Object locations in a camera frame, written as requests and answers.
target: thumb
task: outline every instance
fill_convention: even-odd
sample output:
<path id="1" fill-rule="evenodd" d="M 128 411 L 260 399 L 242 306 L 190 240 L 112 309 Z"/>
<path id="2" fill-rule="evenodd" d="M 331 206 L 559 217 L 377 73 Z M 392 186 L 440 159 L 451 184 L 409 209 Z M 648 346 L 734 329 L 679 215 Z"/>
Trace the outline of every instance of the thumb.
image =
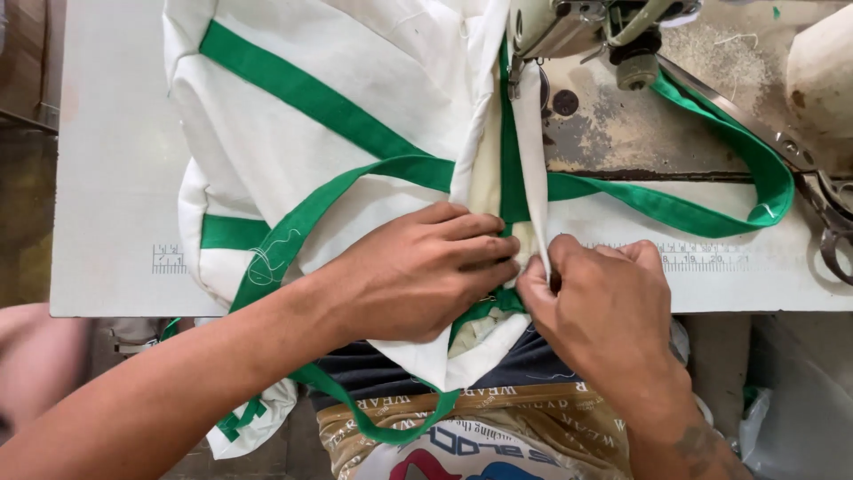
<path id="1" fill-rule="evenodd" d="M 534 319 L 547 323 L 554 320 L 557 297 L 548 285 L 542 257 L 531 257 L 524 273 L 515 282 L 515 289 Z"/>

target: metal scissors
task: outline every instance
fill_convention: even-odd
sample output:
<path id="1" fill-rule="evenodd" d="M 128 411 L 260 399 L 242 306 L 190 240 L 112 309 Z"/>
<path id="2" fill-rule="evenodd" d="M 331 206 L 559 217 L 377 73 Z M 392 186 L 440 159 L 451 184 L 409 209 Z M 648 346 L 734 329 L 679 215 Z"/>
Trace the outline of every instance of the metal scissors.
<path id="1" fill-rule="evenodd" d="M 690 73 L 658 54 L 660 68 L 681 88 L 695 92 L 713 103 L 746 130 L 766 143 L 784 161 L 794 175 L 800 194 L 809 201 L 826 227 L 821 237 L 821 255 L 829 270 L 846 284 L 853 285 L 853 276 L 838 264 L 838 241 L 853 244 L 853 209 L 841 197 L 845 188 L 853 190 L 853 182 L 835 183 L 815 163 L 811 153 L 800 142 L 784 132 L 774 132 L 755 117 L 738 108 L 726 97 L 705 85 Z"/>

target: sewing machine knob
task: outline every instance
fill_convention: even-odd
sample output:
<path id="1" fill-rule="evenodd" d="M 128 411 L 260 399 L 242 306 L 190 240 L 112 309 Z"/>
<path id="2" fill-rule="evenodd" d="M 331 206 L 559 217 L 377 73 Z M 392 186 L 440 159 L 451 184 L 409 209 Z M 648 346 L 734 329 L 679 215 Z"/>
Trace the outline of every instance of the sewing machine knob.
<path id="1" fill-rule="evenodd" d="M 616 86 L 620 90 L 642 90 L 658 78 L 658 59 L 654 55 L 638 55 L 616 66 Z"/>

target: hand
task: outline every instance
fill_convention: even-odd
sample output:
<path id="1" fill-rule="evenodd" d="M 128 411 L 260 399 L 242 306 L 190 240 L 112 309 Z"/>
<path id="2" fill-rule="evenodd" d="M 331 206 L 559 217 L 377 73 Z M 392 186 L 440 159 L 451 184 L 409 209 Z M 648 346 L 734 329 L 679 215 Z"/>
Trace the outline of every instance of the hand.
<path id="1" fill-rule="evenodd" d="M 517 289 L 555 353 L 634 428 L 692 408 L 690 378 L 669 350 L 670 288 L 648 241 L 585 249 L 559 235 L 548 247 L 557 294 L 539 257 Z"/>
<path id="2" fill-rule="evenodd" d="M 305 279 L 325 282 L 340 341 L 428 342 L 519 265 L 503 220 L 438 202 L 370 232 Z"/>

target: white fabric bag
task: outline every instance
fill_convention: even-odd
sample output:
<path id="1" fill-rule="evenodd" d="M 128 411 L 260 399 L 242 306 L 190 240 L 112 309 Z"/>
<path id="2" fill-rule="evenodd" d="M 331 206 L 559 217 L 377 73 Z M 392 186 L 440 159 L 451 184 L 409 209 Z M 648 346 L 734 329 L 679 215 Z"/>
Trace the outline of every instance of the white fabric bag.
<path id="1" fill-rule="evenodd" d="M 229 306 L 250 264 L 264 271 L 259 279 L 247 277 L 253 283 L 286 284 L 315 271 L 377 226 L 432 202 L 449 198 L 475 212 L 496 214 L 501 199 L 502 115 L 497 59 L 508 4 L 509 0 L 168 0 L 166 73 L 193 155 L 180 192 L 179 221 L 186 262 L 198 284 Z M 249 43 L 247 48 L 284 59 L 417 149 L 453 161 L 450 195 L 394 177 L 361 177 L 313 229 L 293 229 L 280 240 L 304 241 L 286 275 L 281 266 L 264 264 L 269 251 L 228 248 L 212 241 L 212 219 L 273 228 L 314 190 L 377 161 L 351 140 L 203 53 L 213 50 L 214 30 Z M 219 42 L 218 48 L 227 50 L 223 44 Z M 243 58 L 249 56 L 238 56 L 237 62 L 244 63 Z M 544 250 L 548 193 L 539 86 L 538 71 L 525 69 L 521 98 L 512 103 L 532 220 L 516 223 L 513 229 L 522 240 L 522 262 Z M 530 322 L 521 313 L 485 320 L 493 328 L 471 329 L 471 336 L 475 331 L 485 334 L 461 339 L 453 358 L 448 358 L 450 328 L 426 344 L 371 343 L 436 389 L 464 389 L 506 355 Z M 255 449 L 283 422 L 295 398 L 289 380 L 266 390 L 258 399 L 264 414 L 236 429 L 238 440 L 229 442 L 218 429 L 208 435 L 211 444 L 218 445 L 214 456 L 228 458 Z M 235 416 L 241 418 L 244 409 Z"/>

